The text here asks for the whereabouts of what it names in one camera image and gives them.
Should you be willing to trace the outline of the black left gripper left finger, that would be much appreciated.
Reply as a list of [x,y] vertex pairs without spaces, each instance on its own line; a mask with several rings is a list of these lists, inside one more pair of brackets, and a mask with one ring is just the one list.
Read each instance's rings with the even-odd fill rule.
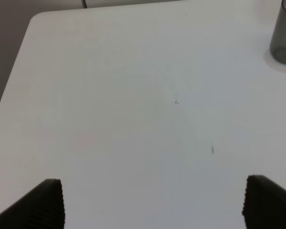
[[0,213],[0,229],[63,229],[65,208],[59,179],[46,179]]

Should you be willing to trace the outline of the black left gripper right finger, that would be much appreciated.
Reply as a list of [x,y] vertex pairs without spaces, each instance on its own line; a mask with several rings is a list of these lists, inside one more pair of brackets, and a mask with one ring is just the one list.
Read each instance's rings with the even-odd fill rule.
[[248,176],[242,215],[247,229],[286,229],[286,190],[263,175]]

